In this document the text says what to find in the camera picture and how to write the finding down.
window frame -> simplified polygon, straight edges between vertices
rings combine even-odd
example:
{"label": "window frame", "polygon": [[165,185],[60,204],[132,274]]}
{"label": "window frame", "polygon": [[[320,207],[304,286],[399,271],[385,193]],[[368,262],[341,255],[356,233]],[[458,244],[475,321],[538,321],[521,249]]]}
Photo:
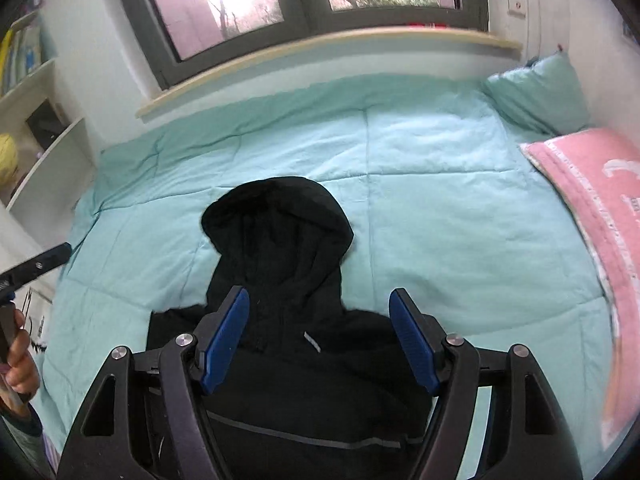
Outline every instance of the window frame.
{"label": "window frame", "polygon": [[155,0],[121,0],[160,88],[168,89],[232,59],[318,34],[367,27],[435,23],[488,30],[488,0],[444,7],[367,7],[334,11],[329,0],[278,0],[283,21],[251,30],[181,60]]}

metal bolt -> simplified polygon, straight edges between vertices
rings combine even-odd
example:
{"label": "metal bolt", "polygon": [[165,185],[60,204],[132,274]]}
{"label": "metal bolt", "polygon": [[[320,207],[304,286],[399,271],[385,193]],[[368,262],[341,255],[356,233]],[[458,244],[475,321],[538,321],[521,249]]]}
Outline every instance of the metal bolt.
{"label": "metal bolt", "polygon": [[175,343],[178,346],[187,346],[193,343],[193,335],[191,334],[180,334],[177,338],[175,338]]}
{"label": "metal bolt", "polygon": [[116,361],[118,359],[122,359],[125,355],[127,355],[127,347],[126,346],[116,346],[116,348],[114,348],[111,351],[111,357],[116,359]]}
{"label": "metal bolt", "polygon": [[516,345],[513,347],[513,353],[518,357],[528,357],[529,349],[524,345]]}
{"label": "metal bolt", "polygon": [[464,342],[465,338],[460,334],[447,334],[447,343],[451,346],[462,346]]}

yellow plush toy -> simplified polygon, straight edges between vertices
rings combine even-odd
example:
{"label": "yellow plush toy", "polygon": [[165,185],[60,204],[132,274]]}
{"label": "yellow plush toy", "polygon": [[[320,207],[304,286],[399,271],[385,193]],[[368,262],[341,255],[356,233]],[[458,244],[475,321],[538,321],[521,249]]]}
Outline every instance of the yellow plush toy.
{"label": "yellow plush toy", "polygon": [[18,170],[18,148],[9,134],[0,134],[0,187],[6,186]]}

pillow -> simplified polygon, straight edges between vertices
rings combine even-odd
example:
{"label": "pillow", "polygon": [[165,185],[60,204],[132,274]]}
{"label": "pillow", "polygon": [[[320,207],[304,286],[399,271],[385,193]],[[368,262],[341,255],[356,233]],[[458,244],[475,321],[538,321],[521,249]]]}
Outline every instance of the pillow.
{"label": "pillow", "polygon": [[640,408],[640,151],[610,130],[521,149],[569,206],[613,306],[613,363],[602,425],[608,447]]}
{"label": "pillow", "polygon": [[492,75],[482,89],[508,121],[527,130],[557,136],[590,125],[578,76],[563,52],[531,67]]}

teal pillow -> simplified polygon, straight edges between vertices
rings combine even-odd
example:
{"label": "teal pillow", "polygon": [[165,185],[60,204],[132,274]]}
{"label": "teal pillow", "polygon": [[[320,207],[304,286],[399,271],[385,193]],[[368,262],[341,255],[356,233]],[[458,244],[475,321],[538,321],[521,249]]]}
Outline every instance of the teal pillow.
{"label": "teal pillow", "polygon": [[501,115],[527,130],[558,136],[590,126],[580,81],[564,52],[531,67],[492,75],[482,89]]}

